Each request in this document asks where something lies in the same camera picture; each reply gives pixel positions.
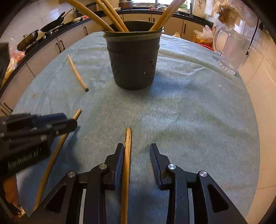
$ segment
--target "black cable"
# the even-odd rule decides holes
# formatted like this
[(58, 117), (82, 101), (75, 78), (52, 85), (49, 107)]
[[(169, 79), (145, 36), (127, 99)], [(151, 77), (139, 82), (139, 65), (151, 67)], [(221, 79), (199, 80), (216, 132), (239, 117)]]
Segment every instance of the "black cable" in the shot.
[(248, 54), (249, 54), (249, 52), (248, 52), (248, 51), (249, 51), (249, 48), (251, 47), (251, 44), (252, 44), (252, 42), (253, 42), (253, 40), (254, 40), (254, 36), (255, 36), (255, 34), (256, 34), (256, 32), (257, 32), (258, 25), (259, 25), (259, 18), (258, 18), (258, 20), (257, 20), (257, 25), (256, 25), (255, 32), (254, 32), (254, 34), (253, 34), (252, 40), (251, 40), (251, 42), (250, 42), (250, 45), (249, 45), (248, 50), (247, 50), (247, 52), (246, 52), (246, 54), (245, 54), (245, 55), (248, 55)]

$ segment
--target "table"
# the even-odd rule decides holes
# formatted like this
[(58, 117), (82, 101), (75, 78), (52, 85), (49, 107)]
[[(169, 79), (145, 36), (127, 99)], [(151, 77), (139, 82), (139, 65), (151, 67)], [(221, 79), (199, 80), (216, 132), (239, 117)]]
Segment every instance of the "table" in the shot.
[[(217, 63), (218, 54), (189, 41), (162, 35), (151, 86), (129, 91), (113, 78), (106, 41), (93, 33), (61, 53), (33, 80), (14, 113), (83, 112), (53, 165), (44, 197), (69, 171), (87, 172), (113, 154), (132, 128), (129, 223), (165, 223), (168, 191), (159, 191), (149, 157), (161, 154), (183, 170), (206, 170), (245, 217), (259, 174), (259, 134), (254, 109), (237, 73)], [(70, 54), (89, 88), (78, 83)], [(17, 174), (20, 203), (32, 213), (48, 159)], [(120, 220), (120, 191), (107, 191), (107, 221)]]

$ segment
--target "mug handle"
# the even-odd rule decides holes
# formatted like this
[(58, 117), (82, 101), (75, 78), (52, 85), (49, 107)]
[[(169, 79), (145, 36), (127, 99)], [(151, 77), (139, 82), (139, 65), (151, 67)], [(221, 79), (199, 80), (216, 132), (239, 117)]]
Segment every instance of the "mug handle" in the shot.
[(217, 29), (214, 39), (213, 39), (213, 48), (214, 48), (214, 52), (218, 53), (219, 55), (222, 54), (222, 51), (217, 50), (217, 46), (216, 46), (216, 42), (217, 42), (217, 37), (220, 34), (220, 32), (226, 32), (228, 35), (230, 34), (230, 30), (224, 28), (223, 26), (221, 26), (220, 28)]

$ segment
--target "wok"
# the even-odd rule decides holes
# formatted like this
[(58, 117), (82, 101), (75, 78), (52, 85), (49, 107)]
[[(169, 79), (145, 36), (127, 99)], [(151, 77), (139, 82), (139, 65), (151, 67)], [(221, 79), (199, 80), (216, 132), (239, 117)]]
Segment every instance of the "wok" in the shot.
[(42, 27), (40, 30), (42, 32), (48, 32), (48, 31), (54, 29), (55, 27), (59, 26), (64, 20), (64, 17), (62, 17), (64, 14), (65, 14), (65, 12), (61, 13), (61, 15), (56, 20), (48, 23), (46, 26)]
[(38, 30), (31, 32), (29, 35), (24, 35), (24, 39), (17, 45), (19, 51), (24, 51), (27, 46), (35, 42), (38, 37)]

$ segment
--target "black countertop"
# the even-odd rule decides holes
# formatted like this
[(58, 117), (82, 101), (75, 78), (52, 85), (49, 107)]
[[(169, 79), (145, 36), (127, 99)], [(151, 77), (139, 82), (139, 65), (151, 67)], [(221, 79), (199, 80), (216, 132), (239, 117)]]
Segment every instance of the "black countertop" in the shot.
[[(143, 14), (162, 14), (163, 11), (160, 10), (148, 10), (148, 9), (132, 9), (132, 10), (121, 10), (118, 12), (118, 14), (130, 14), (130, 13), (143, 13)], [(99, 11), (96, 12), (96, 14), (99, 17), (104, 17), (106, 16), (104, 14), (103, 11)], [(181, 18), (181, 19), (185, 19), (188, 21), (192, 21), (195, 23), (198, 23), (200, 25), (208, 25), (210, 27), (213, 26), (213, 23), (205, 20), (201, 17), (198, 16), (193, 16), (190, 17), (188, 13), (175, 13), (173, 15), (173, 17), (177, 17), (177, 18)], [(59, 28), (59, 30), (57, 32), (54, 32), (51, 36), (48, 36), (46, 39), (40, 39), (38, 40), (37, 44), (35, 46), (33, 46), (28, 53), (26, 53), (25, 57), (21, 60), (21, 62), (17, 65), (17, 67), (15, 68), (15, 70), (11, 73), (11, 75), (9, 76), (9, 78), (7, 79), (7, 81), (5, 82), (4, 86), (0, 89), (0, 97), (2, 96), (2, 94), (4, 93), (5, 89), (7, 88), (7, 86), (9, 85), (9, 83), (11, 82), (11, 80), (13, 79), (13, 77), (16, 75), (16, 73), (20, 70), (20, 68), (32, 57), (34, 56), (41, 48), (43, 48), (45, 45), (47, 45), (49, 42), (51, 42), (53, 39), (55, 39), (56, 37), (58, 37), (59, 35), (65, 33), (66, 31), (81, 25), (87, 21), (90, 21), (91, 19), (86, 19), (83, 21), (79, 21), (76, 23), (73, 22), (68, 22), (66, 24), (64, 24), (61, 28)]]

